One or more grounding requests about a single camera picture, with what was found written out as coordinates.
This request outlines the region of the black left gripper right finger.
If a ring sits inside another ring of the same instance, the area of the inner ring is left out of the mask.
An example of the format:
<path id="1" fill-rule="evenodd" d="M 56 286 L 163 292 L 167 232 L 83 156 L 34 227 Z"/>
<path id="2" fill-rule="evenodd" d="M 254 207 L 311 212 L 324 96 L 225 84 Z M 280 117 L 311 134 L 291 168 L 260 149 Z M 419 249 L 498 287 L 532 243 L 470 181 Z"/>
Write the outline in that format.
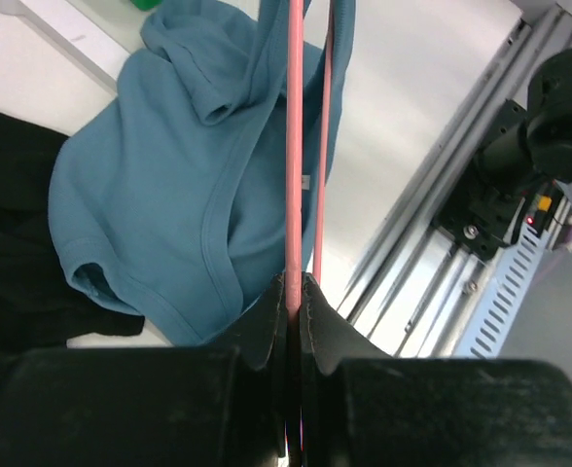
<path id="1" fill-rule="evenodd" d="M 572 466 L 572 382 L 556 366 L 393 358 L 310 275 L 300 333 L 306 466 Z"/>

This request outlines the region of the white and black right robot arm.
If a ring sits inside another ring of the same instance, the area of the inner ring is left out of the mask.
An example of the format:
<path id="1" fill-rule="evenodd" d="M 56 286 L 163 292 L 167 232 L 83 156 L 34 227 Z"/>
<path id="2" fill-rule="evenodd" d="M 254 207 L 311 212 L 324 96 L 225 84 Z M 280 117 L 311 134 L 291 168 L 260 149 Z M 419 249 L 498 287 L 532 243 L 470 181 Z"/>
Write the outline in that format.
<path id="1" fill-rule="evenodd" d="M 487 262 L 554 181 L 572 182 L 572 49 L 538 67 L 526 105 L 505 101 L 434 224 Z"/>

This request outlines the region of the blue tank top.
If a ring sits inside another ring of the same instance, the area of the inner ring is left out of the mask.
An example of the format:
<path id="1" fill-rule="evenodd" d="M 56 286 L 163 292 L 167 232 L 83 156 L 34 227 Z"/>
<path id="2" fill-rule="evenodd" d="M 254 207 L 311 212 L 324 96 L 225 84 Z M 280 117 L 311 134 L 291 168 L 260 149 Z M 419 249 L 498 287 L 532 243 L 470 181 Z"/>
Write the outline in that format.
<path id="1" fill-rule="evenodd" d="M 285 261 L 288 3 L 165 1 L 118 95 L 62 146 L 49 224 L 68 284 L 181 346 Z"/>

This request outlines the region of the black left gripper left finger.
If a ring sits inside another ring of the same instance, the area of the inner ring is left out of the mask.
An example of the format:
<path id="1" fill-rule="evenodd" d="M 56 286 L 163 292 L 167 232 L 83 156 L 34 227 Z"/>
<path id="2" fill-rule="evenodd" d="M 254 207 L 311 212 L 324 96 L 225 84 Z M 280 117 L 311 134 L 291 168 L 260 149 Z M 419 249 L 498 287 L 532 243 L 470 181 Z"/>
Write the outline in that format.
<path id="1" fill-rule="evenodd" d="M 273 466 L 285 451 L 284 281 L 195 347 L 0 359 L 0 466 Z"/>

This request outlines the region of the pink hanger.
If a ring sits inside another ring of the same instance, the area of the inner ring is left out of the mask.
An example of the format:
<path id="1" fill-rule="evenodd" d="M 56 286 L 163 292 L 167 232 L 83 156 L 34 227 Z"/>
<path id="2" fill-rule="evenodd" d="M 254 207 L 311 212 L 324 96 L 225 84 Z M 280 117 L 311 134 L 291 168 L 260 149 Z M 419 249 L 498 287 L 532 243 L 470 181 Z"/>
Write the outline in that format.
<path id="1" fill-rule="evenodd" d="M 319 144 L 319 182 L 312 275 L 321 279 L 324 206 L 329 146 L 329 123 L 333 78 L 334 11 L 329 11 L 325 43 L 323 101 Z M 286 235 L 285 304 L 288 319 L 295 322 L 302 304 L 302 184 L 303 184 L 303 113 L 304 113 L 304 1 L 292 1 L 289 7 L 287 123 L 286 123 Z"/>

